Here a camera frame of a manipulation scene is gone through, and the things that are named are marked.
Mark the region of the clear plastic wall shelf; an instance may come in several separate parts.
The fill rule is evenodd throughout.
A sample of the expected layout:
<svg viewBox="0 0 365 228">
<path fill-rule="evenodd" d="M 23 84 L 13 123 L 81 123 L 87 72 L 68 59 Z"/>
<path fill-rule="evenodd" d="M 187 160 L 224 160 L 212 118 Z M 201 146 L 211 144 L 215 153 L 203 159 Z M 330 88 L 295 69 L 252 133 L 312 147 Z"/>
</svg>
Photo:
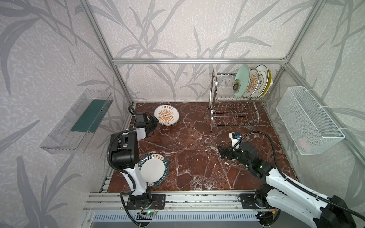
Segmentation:
<svg viewBox="0 0 365 228">
<path fill-rule="evenodd" d="M 40 148 L 53 155 L 83 154 L 113 101 L 111 92 L 85 89 Z"/>
</svg>

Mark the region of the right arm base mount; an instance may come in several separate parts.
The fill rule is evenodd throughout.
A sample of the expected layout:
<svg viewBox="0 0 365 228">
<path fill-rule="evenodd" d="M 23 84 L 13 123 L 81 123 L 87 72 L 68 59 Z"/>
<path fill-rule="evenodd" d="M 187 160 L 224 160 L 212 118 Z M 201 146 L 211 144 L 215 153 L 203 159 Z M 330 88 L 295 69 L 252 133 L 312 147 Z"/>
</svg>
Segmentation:
<svg viewBox="0 0 365 228">
<path fill-rule="evenodd" d="M 241 203 L 243 209 L 273 209 L 266 200 L 268 192 L 273 189 L 270 185 L 263 184 L 254 193 L 241 193 L 237 200 Z"/>
</svg>

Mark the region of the yellow woven bamboo plate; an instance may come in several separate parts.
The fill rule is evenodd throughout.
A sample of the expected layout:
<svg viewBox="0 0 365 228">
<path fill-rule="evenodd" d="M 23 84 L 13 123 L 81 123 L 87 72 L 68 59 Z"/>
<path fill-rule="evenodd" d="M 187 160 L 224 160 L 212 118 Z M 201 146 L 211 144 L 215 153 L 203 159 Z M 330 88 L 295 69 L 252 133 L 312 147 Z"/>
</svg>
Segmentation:
<svg viewBox="0 0 365 228">
<path fill-rule="evenodd" d="M 269 76 L 268 76 L 268 83 L 267 83 L 267 86 L 266 86 L 266 88 L 265 88 L 265 90 L 264 90 L 264 92 L 263 92 L 263 96 L 265 96 L 267 93 L 268 93 L 268 91 L 269 91 L 269 89 L 271 88 L 271 86 L 272 86 L 272 83 L 273 83 L 273 76 L 272 76 L 272 72 L 270 71 L 270 70 L 268 70 L 268 72 L 269 72 Z"/>
</svg>

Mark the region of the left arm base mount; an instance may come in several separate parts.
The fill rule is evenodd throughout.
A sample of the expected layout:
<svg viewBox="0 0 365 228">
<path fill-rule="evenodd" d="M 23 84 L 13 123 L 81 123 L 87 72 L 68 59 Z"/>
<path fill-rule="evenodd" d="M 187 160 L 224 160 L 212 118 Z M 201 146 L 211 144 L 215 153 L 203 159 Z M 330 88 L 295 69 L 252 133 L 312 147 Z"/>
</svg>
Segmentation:
<svg viewBox="0 0 365 228">
<path fill-rule="evenodd" d="M 166 195 L 165 194 L 152 194 L 151 199 L 136 200 L 135 197 L 129 196 L 127 201 L 128 210 L 141 210 L 141 209 L 152 209 L 152 210 L 163 210 L 165 208 Z"/>
</svg>

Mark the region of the large orange sunburst plate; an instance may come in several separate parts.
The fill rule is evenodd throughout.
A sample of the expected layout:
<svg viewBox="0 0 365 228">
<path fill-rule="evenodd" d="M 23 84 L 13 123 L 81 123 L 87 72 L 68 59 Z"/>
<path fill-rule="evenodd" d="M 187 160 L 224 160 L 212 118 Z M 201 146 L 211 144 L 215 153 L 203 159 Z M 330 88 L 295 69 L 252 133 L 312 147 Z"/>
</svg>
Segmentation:
<svg viewBox="0 0 365 228">
<path fill-rule="evenodd" d="M 154 111 L 154 116 L 158 119 L 159 124 L 164 126 L 172 126 L 179 120 L 178 110 L 168 104 L 163 104 L 157 107 Z"/>
</svg>

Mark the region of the small orange sunburst plate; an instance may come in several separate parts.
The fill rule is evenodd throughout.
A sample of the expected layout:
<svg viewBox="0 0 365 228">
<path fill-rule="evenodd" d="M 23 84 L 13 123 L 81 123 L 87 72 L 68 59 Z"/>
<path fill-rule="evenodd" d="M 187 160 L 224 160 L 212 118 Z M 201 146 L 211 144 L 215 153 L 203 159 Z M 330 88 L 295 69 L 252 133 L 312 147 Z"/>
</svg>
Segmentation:
<svg viewBox="0 0 365 228">
<path fill-rule="evenodd" d="M 243 98 L 249 98 L 255 92 L 259 82 L 259 73 L 257 69 L 253 68 L 250 70 L 250 80 L 248 87 L 243 94 Z"/>
</svg>

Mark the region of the green flower plate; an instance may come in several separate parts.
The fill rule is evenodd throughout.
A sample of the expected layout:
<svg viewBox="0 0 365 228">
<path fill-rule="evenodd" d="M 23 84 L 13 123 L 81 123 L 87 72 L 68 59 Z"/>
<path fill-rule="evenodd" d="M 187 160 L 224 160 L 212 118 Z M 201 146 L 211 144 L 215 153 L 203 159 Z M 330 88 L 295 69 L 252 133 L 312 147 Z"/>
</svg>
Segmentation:
<svg viewBox="0 0 365 228">
<path fill-rule="evenodd" d="M 250 69 L 248 65 L 242 65 L 234 79 L 233 91 L 236 98 L 241 98 L 247 90 L 250 80 Z"/>
</svg>

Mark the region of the white plate dark lettered rim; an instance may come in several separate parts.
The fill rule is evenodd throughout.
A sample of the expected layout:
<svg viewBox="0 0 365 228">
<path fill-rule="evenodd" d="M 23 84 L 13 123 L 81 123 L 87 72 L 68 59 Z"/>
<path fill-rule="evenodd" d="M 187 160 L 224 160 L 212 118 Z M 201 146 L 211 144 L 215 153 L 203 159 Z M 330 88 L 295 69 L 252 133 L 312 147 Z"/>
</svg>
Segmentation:
<svg viewBox="0 0 365 228">
<path fill-rule="evenodd" d="M 143 157 L 139 161 L 138 167 L 149 187 L 161 184 L 169 173 L 168 160 L 163 155 L 156 153 Z"/>
</svg>

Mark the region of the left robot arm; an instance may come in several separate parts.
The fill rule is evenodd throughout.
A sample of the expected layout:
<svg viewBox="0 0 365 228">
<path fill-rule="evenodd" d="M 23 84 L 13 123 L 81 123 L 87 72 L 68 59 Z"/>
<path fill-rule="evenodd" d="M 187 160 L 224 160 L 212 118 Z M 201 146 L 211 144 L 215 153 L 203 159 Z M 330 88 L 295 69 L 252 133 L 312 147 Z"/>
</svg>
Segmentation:
<svg viewBox="0 0 365 228">
<path fill-rule="evenodd" d="M 158 120 L 147 112 L 137 113 L 131 106 L 128 111 L 134 118 L 133 125 L 111 135 L 106 159 L 109 166 L 120 172 L 129 185 L 130 191 L 122 192 L 121 195 L 129 196 L 133 205 L 145 208 L 152 203 L 152 194 L 138 167 L 138 143 L 156 129 Z"/>
</svg>

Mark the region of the stainless steel dish rack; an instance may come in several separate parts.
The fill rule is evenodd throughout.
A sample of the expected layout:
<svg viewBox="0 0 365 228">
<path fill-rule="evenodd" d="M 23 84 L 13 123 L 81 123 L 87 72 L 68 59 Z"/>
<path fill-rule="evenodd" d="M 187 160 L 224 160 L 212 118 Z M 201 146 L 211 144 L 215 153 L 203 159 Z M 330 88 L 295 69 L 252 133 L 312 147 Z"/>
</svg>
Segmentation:
<svg viewBox="0 0 365 228">
<path fill-rule="evenodd" d="M 216 127 L 245 127 L 252 130 L 262 122 L 260 111 L 270 97 L 235 98 L 235 76 L 235 73 L 218 73 L 216 69 L 212 71 L 209 100 L 211 132 Z"/>
</svg>

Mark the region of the white plate green rim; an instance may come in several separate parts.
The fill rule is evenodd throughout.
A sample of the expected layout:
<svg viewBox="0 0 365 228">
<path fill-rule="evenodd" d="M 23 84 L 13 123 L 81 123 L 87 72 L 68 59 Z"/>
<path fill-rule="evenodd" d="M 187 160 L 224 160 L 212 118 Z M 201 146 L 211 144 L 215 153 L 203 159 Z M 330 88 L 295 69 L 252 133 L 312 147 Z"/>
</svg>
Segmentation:
<svg viewBox="0 0 365 228">
<path fill-rule="evenodd" d="M 258 65 L 256 70 L 259 73 L 259 81 L 256 90 L 251 95 L 252 98 L 259 98 L 263 94 L 269 78 L 269 70 L 265 65 Z"/>
</svg>

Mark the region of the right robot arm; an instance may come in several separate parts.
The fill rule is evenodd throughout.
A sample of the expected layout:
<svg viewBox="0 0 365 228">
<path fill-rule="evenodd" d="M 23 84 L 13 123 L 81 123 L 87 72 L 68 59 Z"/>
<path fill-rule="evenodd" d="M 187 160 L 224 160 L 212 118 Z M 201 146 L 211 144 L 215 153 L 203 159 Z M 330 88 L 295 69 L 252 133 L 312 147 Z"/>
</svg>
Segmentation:
<svg viewBox="0 0 365 228">
<path fill-rule="evenodd" d="M 269 162 L 262 160 L 250 142 L 239 150 L 218 146 L 221 157 L 238 160 L 249 173 L 263 182 L 256 191 L 260 207 L 271 206 L 290 214 L 312 228 L 355 228 L 352 215 L 343 208 L 346 203 L 338 196 L 319 194 L 296 180 L 284 176 Z"/>
</svg>

